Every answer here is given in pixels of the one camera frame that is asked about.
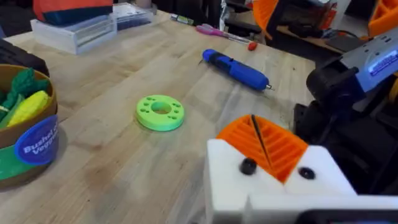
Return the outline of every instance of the clear plastic box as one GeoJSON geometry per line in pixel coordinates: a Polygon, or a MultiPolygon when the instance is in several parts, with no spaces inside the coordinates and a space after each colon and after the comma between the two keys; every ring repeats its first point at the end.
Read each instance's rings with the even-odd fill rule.
{"type": "Polygon", "coordinates": [[[50,47],[80,54],[117,34],[116,19],[112,14],[98,16],[71,26],[53,26],[37,19],[31,20],[37,42],[50,47]]]}
{"type": "Polygon", "coordinates": [[[118,23],[118,30],[148,24],[154,18],[153,12],[126,2],[114,4],[113,14],[118,23]]]}

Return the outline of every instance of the black screw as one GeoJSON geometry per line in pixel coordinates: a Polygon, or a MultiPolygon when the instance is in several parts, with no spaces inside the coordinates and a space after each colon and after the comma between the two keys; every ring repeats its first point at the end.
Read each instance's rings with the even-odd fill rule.
{"type": "Polygon", "coordinates": [[[311,168],[301,167],[298,169],[298,173],[307,180],[315,179],[315,173],[311,168]]]}
{"type": "Polygon", "coordinates": [[[245,158],[239,166],[239,170],[244,175],[253,175],[256,172],[256,167],[257,164],[254,159],[245,158]]]}

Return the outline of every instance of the green disc with holes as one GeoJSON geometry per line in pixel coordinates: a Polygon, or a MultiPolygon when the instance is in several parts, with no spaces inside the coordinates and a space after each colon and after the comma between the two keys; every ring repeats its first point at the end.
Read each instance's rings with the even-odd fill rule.
{"type": "Polygon", "coordinates": [[[184,107],[176,99],[164,95],[142,98],[137,104],[137,119],[155,131],[170,131],[184,121],[184,107]]]}

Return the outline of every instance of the blue screwdriver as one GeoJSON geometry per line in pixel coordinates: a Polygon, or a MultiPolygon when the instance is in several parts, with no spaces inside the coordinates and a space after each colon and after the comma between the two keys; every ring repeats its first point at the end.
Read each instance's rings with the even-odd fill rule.
{"type": "Polygon", "coordinates": [[[206,62],[214,65],[229,76],[255,90],[274,90],[269,84],[268,78],[263,73],[233,58],[223,55],[213,49],[205,50],[202,56],[206,62]]]}

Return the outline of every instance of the tabletop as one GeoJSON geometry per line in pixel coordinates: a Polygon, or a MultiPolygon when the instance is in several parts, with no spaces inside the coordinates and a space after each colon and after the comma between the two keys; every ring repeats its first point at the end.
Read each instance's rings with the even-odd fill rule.
{"type": "Polygon", "coordinates": [[[6,40],[47,63],[60,151],[39,178],[0,193],[1,223],[188,223],[203,212],[206,141],[245,114],[291,128],[294,104],[312,99],[312,61],[265,45],[250,52],[163,12],[81,55],[40,45],[31,33],[6,40]],[[201,61],[205,49],[262,71],[275,91],[223,75],[201,61]],[[154,94],[182,103],[181,127],[160,133],[136,121],[137,102],[154,94]]]}

